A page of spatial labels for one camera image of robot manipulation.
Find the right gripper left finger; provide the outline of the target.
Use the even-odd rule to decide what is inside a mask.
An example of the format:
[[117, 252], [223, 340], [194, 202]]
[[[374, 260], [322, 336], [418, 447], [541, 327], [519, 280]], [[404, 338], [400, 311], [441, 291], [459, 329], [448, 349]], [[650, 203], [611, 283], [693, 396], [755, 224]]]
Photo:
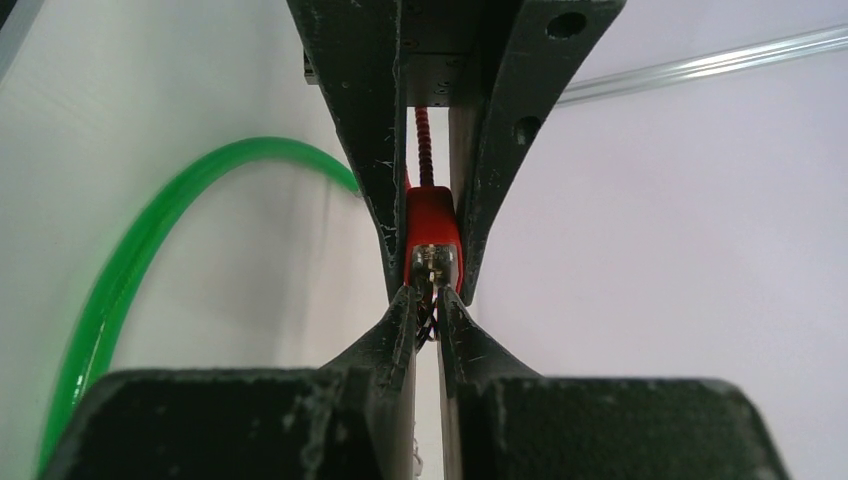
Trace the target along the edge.
[[45, 479], [410, 479], [416, 302], [317, 369], [127, 370], [84, 396]]

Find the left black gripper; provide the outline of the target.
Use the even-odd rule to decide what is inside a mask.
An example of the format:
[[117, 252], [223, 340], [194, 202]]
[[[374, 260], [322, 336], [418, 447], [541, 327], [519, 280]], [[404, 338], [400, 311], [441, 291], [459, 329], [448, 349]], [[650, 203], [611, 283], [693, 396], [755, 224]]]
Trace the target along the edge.
[[493, 224], [566, 86], [622, 1], [291, 1], [374, 222], [387, 295], [403, 283], [406, 107], [450, 105], [450, 177], [471, 304]]

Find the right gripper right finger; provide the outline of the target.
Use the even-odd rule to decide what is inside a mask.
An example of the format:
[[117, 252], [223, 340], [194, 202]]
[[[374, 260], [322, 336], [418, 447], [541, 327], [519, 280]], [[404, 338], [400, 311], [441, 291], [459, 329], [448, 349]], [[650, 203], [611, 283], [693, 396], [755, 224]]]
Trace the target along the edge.
[[448, 479], [786, 479], [744, 392], [715, 378], [546, 377], [437, 301]]

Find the red cable lock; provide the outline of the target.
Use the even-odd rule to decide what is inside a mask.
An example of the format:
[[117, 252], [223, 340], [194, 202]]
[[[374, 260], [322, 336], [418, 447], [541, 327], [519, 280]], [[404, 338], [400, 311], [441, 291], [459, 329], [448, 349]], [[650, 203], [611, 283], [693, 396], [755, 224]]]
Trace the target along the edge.
[[406, 265], [404, 280], [412, 284], [414, 252], [417, 247], [447, 246], [453, 252], [447, 280], [459, 293], [464, 280], [463, 251], [451, 190], [437, 186], [428, 108], [414, 108], [418, 144], [419, 184], [406, 188]]

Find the green cable lock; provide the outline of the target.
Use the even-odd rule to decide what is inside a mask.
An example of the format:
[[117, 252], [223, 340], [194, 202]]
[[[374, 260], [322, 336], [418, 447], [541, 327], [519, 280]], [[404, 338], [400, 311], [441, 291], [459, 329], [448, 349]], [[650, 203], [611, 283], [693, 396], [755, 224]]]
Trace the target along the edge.
[[35, 472], [47, 466], [87, 390], [109, 369], [124, 322], [157, 253], [188, 208], [230, 172], [258, 161], [295, 164], [358, 194], [349, 167], [307, 143], [260, 136], [218, 147], [173, 176], [140, 210], [105, 260], [86, 297], [58, 367]]

